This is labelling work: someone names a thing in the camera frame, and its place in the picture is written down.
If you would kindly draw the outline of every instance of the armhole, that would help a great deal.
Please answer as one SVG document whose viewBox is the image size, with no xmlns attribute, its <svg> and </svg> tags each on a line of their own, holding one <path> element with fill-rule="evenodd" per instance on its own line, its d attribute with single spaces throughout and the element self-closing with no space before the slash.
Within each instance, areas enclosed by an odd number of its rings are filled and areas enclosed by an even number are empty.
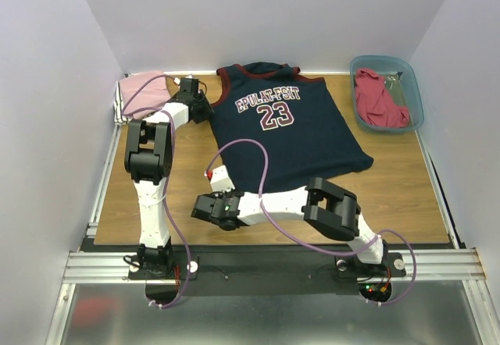
<svg viewBox="0 0 500 345">
<path fill-rule="evenodd" d="M 229 95 L 229 91 L 231 89 L 231 82 L 229 80 L 229 75 L 225 68 L 221 68 L 217 70 L 217 76 L 220 77 L 220 82 L 222 84 L 222 94 L 219 99 L 212 103 L 212 107 L 216 107 L 217 105 L 221 105 L 223 101 L 226 100 L 227 95 Z"/>
</svg>

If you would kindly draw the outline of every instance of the pink cloth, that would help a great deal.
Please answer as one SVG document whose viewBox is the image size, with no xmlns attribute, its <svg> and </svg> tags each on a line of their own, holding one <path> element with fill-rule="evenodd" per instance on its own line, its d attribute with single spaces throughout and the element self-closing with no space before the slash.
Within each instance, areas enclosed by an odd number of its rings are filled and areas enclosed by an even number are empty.
<svg viewBox="0 0 500 345">
<path fill-rule="evenodd" d="M 396 105 L 385 88 L 385 77 L 360 68 L 356 71 L 356 105 L 359 117 L 375 126 L 403 128 L 409 121 L 408 107 Z"/>
<path fill-rule="evenodd" d="M 134 95 L 139 87 L 141 87 L 147 80 L 160 74 L 163 74 L 161 70 L 152 70 L 151 72 L 135 74 L 120 80 L 120 92 L 122 95 L 123 105 L 128 102 L 132 95 Z M 148 86 L 142 89 L 137 97 L 135 97 L 134 100 L 128 105 L 125 113 L 131 113 L 141 107 L 163 107 L 169 99 L 170 93 L 166 89 L 166 78 L 162 77 L 157 80 L 153 80 Z M 152 111 L 134 113 L 134 119 L 142 119 L 150 113 L 152 113 Z"/>
</svg>

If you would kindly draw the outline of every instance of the screw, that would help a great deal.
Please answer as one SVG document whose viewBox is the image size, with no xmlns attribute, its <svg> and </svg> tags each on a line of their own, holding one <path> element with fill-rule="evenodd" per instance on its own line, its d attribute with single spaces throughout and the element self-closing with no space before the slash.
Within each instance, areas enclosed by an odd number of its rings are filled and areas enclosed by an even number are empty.
<svg viewBox="0 0 500 345">
<path fill-rule="evenodd" d="M 405 267 L 405 262 L 402 259 L 396 259 L 394 261 L 394 267 L 396 267 L 396 269 L 398 269 L 399 271 L 401 271 Z"/>
<path fill-rule="evenodd" d="M 347 263 L 343 259 L 339 259 L 337 261 L 337 268 L 340 272 L 343 272 L 347 269 Z"/>
</svg>

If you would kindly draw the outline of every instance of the red cloth in bin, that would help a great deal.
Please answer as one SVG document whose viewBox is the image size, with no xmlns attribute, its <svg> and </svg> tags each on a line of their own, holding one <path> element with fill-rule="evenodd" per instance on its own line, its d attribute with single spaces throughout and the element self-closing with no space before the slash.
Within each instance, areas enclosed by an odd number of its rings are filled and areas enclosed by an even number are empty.
<svg viewBox="0 0 500 345">
<path fill-rule="evenodd" d="M 408 107 L 396 105 L 385 88 L 385 77 L 367 68 L 356 70 L 356 105 L 361 119 L 375 126 L 403 128 L 409 121 Z"/>
</svg>

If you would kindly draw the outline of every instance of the jersey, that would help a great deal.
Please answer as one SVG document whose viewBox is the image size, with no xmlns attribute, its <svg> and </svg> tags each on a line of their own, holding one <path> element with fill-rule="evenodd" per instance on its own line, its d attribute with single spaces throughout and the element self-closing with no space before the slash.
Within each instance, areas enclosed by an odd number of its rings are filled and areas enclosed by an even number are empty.
<svg viewBox="0 0 500 345">
<path fill-rule="evenodd" d="M 223 90 L 212 104 L 213 135 L 219 148 L 240 138 L 266 148 L 265 193 L 296 189 L 313 177 L 362 171 L 373 163 L 352 136 L 324 78 L 309 79 L 299 71 L 269 62 L 217 70 Z M 236 189 L 256 193 L 264 168 L 259 147 L 235 144 L 221 155 Z"/>
</svg>

